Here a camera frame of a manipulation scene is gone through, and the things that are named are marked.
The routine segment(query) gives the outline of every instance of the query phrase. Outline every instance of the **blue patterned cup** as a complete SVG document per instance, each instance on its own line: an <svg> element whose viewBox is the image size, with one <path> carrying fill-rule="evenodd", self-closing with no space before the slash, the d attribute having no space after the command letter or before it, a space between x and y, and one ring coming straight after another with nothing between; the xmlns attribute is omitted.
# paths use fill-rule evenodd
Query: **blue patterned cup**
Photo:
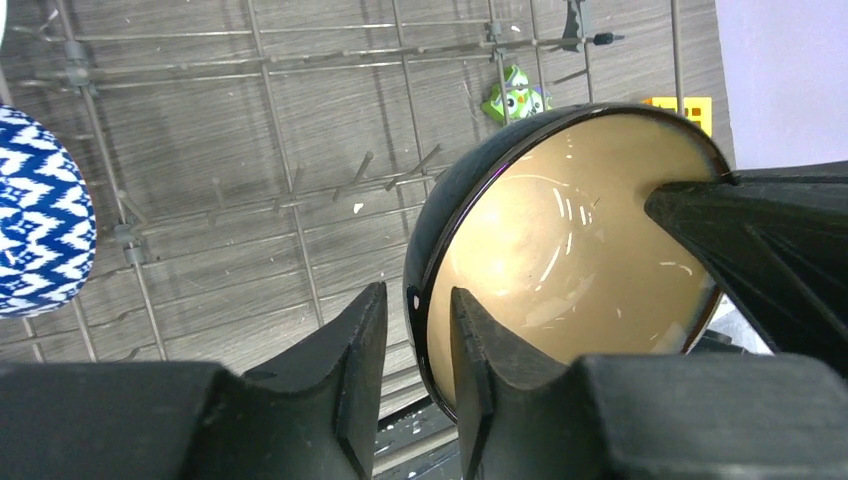
<svg viewBox="0 0 848 480"><path fill-rule="evenodd" d="M0 318L68 303L91 271L95 236L91 197L68 151L0 105Z"/></svg>

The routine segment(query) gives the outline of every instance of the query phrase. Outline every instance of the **green object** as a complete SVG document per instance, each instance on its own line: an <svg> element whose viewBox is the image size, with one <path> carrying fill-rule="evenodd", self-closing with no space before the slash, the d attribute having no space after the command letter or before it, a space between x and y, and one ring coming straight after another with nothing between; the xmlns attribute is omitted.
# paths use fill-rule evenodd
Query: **green object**
<svg viewBox="0 0 848 480"><path fill-rule="evenodd" d="M509 118L519 120L535 115L542 111L542 89L541 87L512 88L527 85L530 80L527 75L515 65L504 69L504 80L507 87L506 105ZM545 110L551 108L551 94L545 92ZM492 117L496 122L505 124L503 101L501 100L500 85L492 86L492 94L489 99L480 106L483 112Z"/></svg>

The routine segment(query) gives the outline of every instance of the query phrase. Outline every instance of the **dish rack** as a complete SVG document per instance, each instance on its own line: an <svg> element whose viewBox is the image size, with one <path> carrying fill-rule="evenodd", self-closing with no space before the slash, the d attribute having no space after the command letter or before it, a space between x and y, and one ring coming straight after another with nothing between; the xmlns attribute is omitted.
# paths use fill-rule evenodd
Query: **dish rack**
<svg viewBox="0 0 848 480"><path fill-rule="evenodd" d="M98 250L70 305L0 324L0 359L242 372L385 281L381 415L410 404L406 243L440 174L500 128L480 105L506 67L554 106L679 105L691 81L732 161L714 4L680 3L13 0L0 93L81 168Z"/></svg>

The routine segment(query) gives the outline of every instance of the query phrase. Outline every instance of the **white wall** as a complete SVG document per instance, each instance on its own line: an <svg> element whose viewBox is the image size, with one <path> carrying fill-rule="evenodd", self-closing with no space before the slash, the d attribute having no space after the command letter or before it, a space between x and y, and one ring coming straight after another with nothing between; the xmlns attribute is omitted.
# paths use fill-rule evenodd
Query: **white wall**
<svg viewBox="0 0 848 480"><path fill-rule="evenodd" d="M716 11L737 168L848 160L848 0Z"/></svg>

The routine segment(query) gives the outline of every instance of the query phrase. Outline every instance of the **yellow object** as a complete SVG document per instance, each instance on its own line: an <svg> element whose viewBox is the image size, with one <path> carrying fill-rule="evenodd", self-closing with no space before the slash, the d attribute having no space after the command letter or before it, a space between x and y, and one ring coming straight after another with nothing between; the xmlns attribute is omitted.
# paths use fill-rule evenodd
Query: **yellow object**
<svg viewBox="0 0 848 480"><path fill-rule="evenodd" d="M667 110L677 111L677 98L651 97L643 103ZM712 97L685 97L683 115L695 123L709 136L713 136L713 99Z"/></svg>

